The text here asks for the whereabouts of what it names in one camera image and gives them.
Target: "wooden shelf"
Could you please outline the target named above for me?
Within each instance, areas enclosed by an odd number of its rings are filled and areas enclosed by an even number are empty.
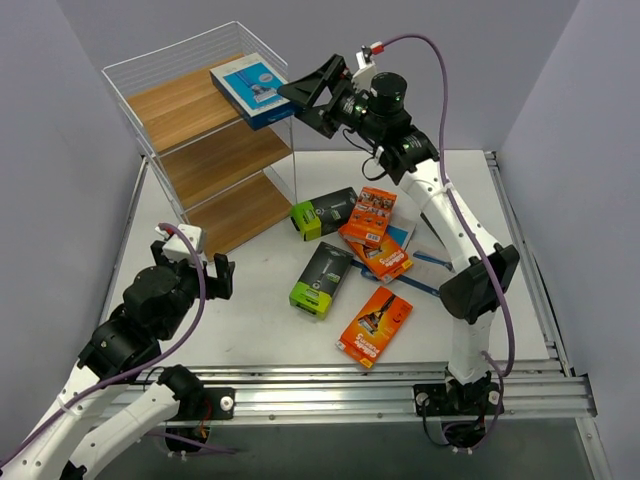
[[[240,121],[161,158],[185,209],[291,153],[270,128]]]
[[[209,69],[235,55],[127,98],[159,154],[239,118],[213,86]]]
[[[228,253],[289,214],[291,204],[260,172],[191,210],[189,223],[207,232],[207,258]]]

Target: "cable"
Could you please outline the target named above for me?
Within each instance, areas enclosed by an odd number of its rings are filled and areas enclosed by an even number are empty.
[[[431,434],[429,433],[429,427],[427,426],[427,408],[426,408],[428,400],[429,400],[428,398],[425,398],[424,401],[422,402],[422,429],[424,430],[425,435],[427,436],[427,438],[431,443],[433,443],[437,447],[446,448],[451,444],[448,442],[447,443],[436,442],[433,438],[431,438]]]
[[[403,40],[406,38],[416,38],[418,40],[422,40],[428,43],[431,49],[433,50],[433,52],[436,54],[436,57],[438,57],[438,63],[440,64],[440,71],[442,73],[443,100],[442,100],[442,115],[440,117],[440,128],[438,131],[438,148],[440,149],[440,180],[442,182],[442,185],[446,186],[446,184],[451,181],[446,175],[445,162],[444,162],[444,153],[445,153],[444,152],[444,124],[447,118],[447,107],[449,104],[449,80],[447,77],[447,69],[445,67],[444,58],[442,57],[442,53],[440,52],[440,49],[429,37],[419,33],[406,33],[403,35],[398,35],[396,37],[390,38],[389,40],[382,43],[383,49],[399,40]],[[496,373],[499,373],[498,377],[500,375],[502,375],[502,377],[506,377],[511,373],[511,370],[513,370],[513,363],[515,361],[515,351],[516,351],[516,341],[515,341],[515,333],[513,330],[513,320],[511,318],[511,312],[509,311],[509,307],[507,305],[507,299],[505,298],[504,293],[502,292],[502,286],[500,285],[500,281],[498,280],[498,276],[496,275],[495,270],[491,266],[491,262],[489,262],[487,255],[484,253],[484,250],[482,249],[482,245],[480,245],[480,243],[476,239],[476,236],[471,230],[471,227],[469,227],[469,224],[465,220],[464,215],[462,214],[462,211],[460,210],[460,206],[458,205],[458,202],[456,201],[453,193],[451,192],[451,190],[447,190],[446,192],[447,192],[447,197],[449,198],[449,202],[451,203],[451,207],[453,208],[453,211],[455,212],[456,217],[458,217],[458,220],[462,225],[462,229],[465,231],[465,233],[469,237],[469,240],[471,240],[471,243],[477,250],[478,255],[480,256],[480,259],[482,260],[482,264],[487,269],[489,279],[491,280],[491,285],[493,286],[493,289],[496,292],[496,297],[498,298],[498,302],[502,307],[504,320],[507,327],[507,341],[509,345],[509,353],[508,353],[508,359],[507,359],[507,366],[504,369],[504,372],[498,369],[496,370]]]
[[[369,158],[367,158],[367,159],[362,163],[362,168],[361,168],[362,176],[363,176],[364,178],[366,178],[367,180],[369,180],[370,182],[375,182],[375,181],[377,181],[377,180],[380,180],[381,178],[384,178],[384,177],[387,175],[387,172],[386,172],[386,171],[382,172],[380,175],[376,175],[375,177],[367,177],[367,174],[366,174],[366,173],[364,173],[364,167],[367,165],[367,162],[369,162],[369,160],[373,160],[373,157],[369,157]]]
[[[344,137],[344,139],[349,142],[351,145],[353,145],[354,147],[356,147],[359,150],[362,150],[363,152],[367,152],[369,155],[373,155],[373,152],[370,152],[369,150],[367,150],[365,147],[363,147],[362,145],[358,145],[356,142],[354,142],[353,140],[351,140],[349,137],[347,137],[347,132],[349,133],[353,133],[353,130],[347,130],[346,128],[342,129],[342,136]]]
[[[217,447],[215,445],[207,445],[206,443],[196,442],[195,440],[191,440],[190,438],[181,437],[180,435],[174,435],[173,433],[167,432],[148,432],[146,434],[147,437],[164,437],[169,438],[171,440],[176,440],[178,442],[186,443],[187,445],[191,445],[193,447],[204,448],[211,453],[220,453],[226,455],[235,455],[236,451],[232,448],[227,447]]]
[[[149,370],[149,373],[147,373],[147,376],[144,377],[144,383],[142,384],[142,393],[144,393],[147,390],[147,382],[149,381],[149,377],[151,377],[151,375],[153,375],[153,372],[155,372],[156,370],[164,370],[164,367],[156,366],[156,367],[153,367],[151,370]]]
[[[211,418],[211,415],[213,414],[213,407],[211,406],[211,402],[209,401],[209,399],[205,400],[205,405],[207,406],[207,413],[202,418],[202,421],[200,422],[200,427],[198,428],[198,430],[200,431],[200,435],[202,435],[202,438],[207,438],[207,434],[204,428],[204,423],[208,421]]]
[[[178,238],[180,238],[180,240],[182,240],[184,242],[185,246],[187,247],[187,250],[189,250],[189,254],[191,255],[191,259],[193,260],[193,262],[195,264],[196,272],[198,274],[198,283],[199,283],[199,286],[200,286],[200,289],[199,289],[200,302],[198,303],[198,310],[196,312],[195,318],[193,319],[193,322],[191,323],[191,325],[189,326],[187,331],[184,333],[184,335],[182,335],[182,337],[180,337],[180,339],[173,346],[171,346],[169,349],[167,349],[166,352],[161,353],[157,357],[149,360],[146,363],[143,363],[142,365],[140,365],[138,367],[132,368],[131,370],[127,370],[126,372],[122,372],[122,373],[120,373],[118,375],[115,375],[114,377],[111,377],[111,378],[103,380],[103,381],[101,381],[99,383],[96,383],[92,387],[89,387],[86,390],[78,393],[78,395],[73,397],[71,400],[69,400],[65,404],[64,409],[69,410],[76,403],[78,403],[82,399],[88,397],[92,393],[95,393],[98,390],[102,390],[103,388],[106,388],[109,385],[113,385],[115,383],[121,382],[121,381],[123,381],[123,380],[125,380],[127,378],[136,377],[136,376],[140,375],[140,372],[142,372],[143,370],[146,370],[148,368],[153,367],[156,363],[164,360],[169,355],[171,355],[173,352],[175,352],[178,348],[180,348],[182,345],[184,345],[184,343],[189,339],[191,334],[194,332],[194,330],[196,329],[196,327],[200,323],[200,319],[202,318],[202,313],[204,312],[204,304],[205,304],[206,298],[207,298],[206,297],[206,294],[207,294],[206,284],[205,284],[205,280],[204,280],[204,270],[202,268],[202,263],[200,261],[200,258],[198,257],[198,254],[196,253],[196,251],[193,249],[193,246],[191,245],[191,242],[189,241],[189,239],[186,237],[186,235],[184,233],[182,233],[180,230],[178,230],[178,227],[174,227],[173,225],[171,225],[169,223],[160,223],[160,224],[158,224],[158,227],[161,230],[164,230],[166,232],[170,232],[170,233],[176,234],[178,236]],[[33,442],[36,438],[38,438],[38,436],[40,436],[42,434],[42,432],[44,432],[49,427],[51,427],[51,425],[53,425],[54,422],[56,420],[58,420],[58,418],[60,418],[63,414],[64,414],[64,410],[61,408],[57,412],[52,414],[44,422],[42,422],[42,424],[38,428],[36,428],[33,432],[31,432],[31,434],[20,445],[18,445],[18,447],[13,452],[11,452],[7,456],[7,458],[5,458],[4,460],[0,461],[0,470],[3,467],[5,467],[7,465],[7,463],[9,463],[11,460],[13,460],[16,456],[18,456],[20,454],[20,452],[22,452],[22,450],[24,450],[31,442]]]
[[[162,441],[162,438],[164,437],[160,437],[160,436],[153,436],[153,446],[156,448],[156,450],[158,450],[160,453],[162,453],[163,455],[167,455],[169,457],[172,457],[173,454],[179,454],[181,457],[187,457],[187,458],[192,458],[192,457],[205,457],[208,455],[219,455],[217,452],[211,452],[209,450],[201,450],[199,452],[174,452],[172,450],[169,450],[169,448],[167,447],[166,442]]]

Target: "red connector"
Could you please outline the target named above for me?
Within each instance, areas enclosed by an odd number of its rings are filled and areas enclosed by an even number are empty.
[[[372,43],[371,44],[371,53],[373,53],[374,55],[378,55],[379,53],[384,52],[384,45],[382,44],[382,42],[376,42],[376,43]]]

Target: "product box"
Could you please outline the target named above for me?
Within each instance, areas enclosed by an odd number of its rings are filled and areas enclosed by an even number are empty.
[[[378,247],[389,224],[396,197],[394,193],[364,187],[349,221],[340,229],[342,238],[368,247]]]
[[[304,240],[328,235],[347,223],[357,198],[349,187],[298,203],[291,208],[291,221]]]
[[[382,242],[379,246],[367,247],[344,238],[342,231],[346,227],[347,225],[338,230],[343,240],[347,242],[347,245],[351,247],[367,269],[382,283],[389,283],[394,278],[405,273],[413,265],[409,255],[388,233],[382,236]]]
[[[212,68],[210,73],[216,88],[254,130],[295,113],[294,105],[277,92],[286,80],[258,53]]]
[[[352,259],[351,253],[320,242],[291,290],[289,303],[315,317],[325,318]]]
[[[394,213],[389,220],[385,233],[388,233],[398,245],[406,250],[416,225],[417,222]]]
[[[406,252],[413,262],[413,266],[407,272],[396,277],[396,280],[439,297],[440,286],[455,276],[451,261],[444,247],[435,249],[411,240]],[[364,263],[355,259],[351,263],[362,269],[361,275],[363,277],[378,281]]]
[[[342,333],[336,346],[371,368],[413,310],[413,306],[380,287]]]

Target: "blue box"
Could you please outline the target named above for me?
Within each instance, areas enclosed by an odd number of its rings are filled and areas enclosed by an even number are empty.
[[[211,80],[249,126],[258,130],[295,113],[278,95],[282,78],[258,53],[212,68]]]

